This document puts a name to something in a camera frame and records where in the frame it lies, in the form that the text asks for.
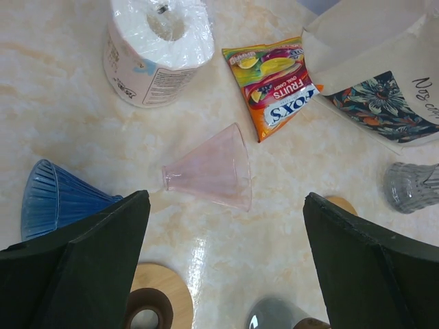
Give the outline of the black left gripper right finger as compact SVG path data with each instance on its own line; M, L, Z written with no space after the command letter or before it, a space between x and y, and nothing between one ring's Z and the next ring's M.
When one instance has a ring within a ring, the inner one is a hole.
M315 193L303 216L332 328L438 327L438 247Z

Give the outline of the pink glass dripper cone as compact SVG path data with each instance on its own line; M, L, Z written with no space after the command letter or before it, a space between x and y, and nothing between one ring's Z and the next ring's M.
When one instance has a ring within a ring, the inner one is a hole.
M232 123L183 156L162 167L168 191L187 193L248 212L252 179L240 127Z

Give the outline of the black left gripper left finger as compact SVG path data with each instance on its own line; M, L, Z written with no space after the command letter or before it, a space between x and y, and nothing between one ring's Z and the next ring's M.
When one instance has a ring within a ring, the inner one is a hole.
M122 328L150 214L137 191L1 251L2 328Z

